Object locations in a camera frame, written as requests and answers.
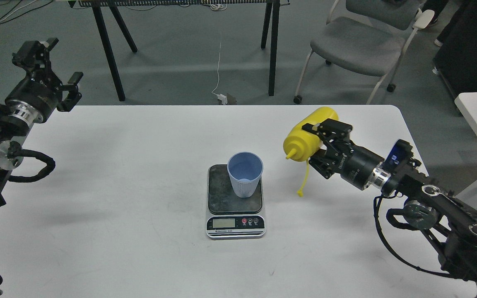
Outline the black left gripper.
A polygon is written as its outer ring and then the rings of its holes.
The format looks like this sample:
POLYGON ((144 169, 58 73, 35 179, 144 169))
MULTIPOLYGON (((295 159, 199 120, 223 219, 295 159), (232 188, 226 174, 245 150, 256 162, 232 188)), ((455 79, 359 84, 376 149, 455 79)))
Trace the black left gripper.
POLYGON ((51 67, 50 52, 58 44, 58 38, 46 41, 25 41, 17 53, 12 54, 12 64, 25 70, 25 77, 6 97, 5 104, 11 109, 11 116, 26 124, 45 123, 55 108, 68 113, 82 98, 78 83, 83 72, 74 72, 67 84, 54 89, 43 84, 53 81, 55 75, 51 67), (61 93, 68 92, 61 100, 61 93))

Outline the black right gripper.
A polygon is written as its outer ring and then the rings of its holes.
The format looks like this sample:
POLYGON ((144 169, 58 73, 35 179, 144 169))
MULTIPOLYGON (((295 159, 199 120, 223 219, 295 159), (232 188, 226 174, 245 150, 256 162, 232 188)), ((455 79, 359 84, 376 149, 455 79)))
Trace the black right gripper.
POLYGON ((385 160, 369 149, 352 143, 350 124, 326 119, 314 125, 306 123, 301 129, 317 136, 325 145, 326 149, 318 149, 308 161, 326 179, 339 174, 357 189, 364 190, 373 170, 385 160))

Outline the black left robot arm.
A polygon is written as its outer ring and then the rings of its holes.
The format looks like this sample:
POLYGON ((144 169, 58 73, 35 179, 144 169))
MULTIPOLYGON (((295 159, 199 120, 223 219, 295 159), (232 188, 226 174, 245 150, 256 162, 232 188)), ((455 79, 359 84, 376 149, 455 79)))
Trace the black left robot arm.
POLYGON ((55 110, 70 112, 82 98, 82 72, 64 84, 52 70, 50 53, 58 41, 26 41, 12 55, 25 77, 0 103, 0 207, 6 204, 2 189, 7 182, 33 183, 55 169, 53 158, 22 146, 34 124, 45 123, 55 110))

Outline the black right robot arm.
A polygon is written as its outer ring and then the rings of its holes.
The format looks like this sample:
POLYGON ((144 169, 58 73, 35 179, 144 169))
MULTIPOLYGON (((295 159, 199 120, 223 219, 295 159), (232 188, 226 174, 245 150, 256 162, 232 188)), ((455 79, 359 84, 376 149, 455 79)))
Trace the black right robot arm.
POLYGON ((441 189, 435 179, 419 172, 422 164, 412 146, 402 139, 387 158, 356 145, 349 137, 352 126, 334 119, 298 125, 315 135, 325 149, 315 149, 308 161, 325 178, 339 174, 359 190, 374 186, 380 195, 373 200, 377 234, 390 253, 409 265, 386 240, 379 222, 383 199, 405 197, 402 208, 391 208, 386 219, 397 229, 421 232, 438 254, 441 273, 436 276, 477 282, 477 210, 441 189))

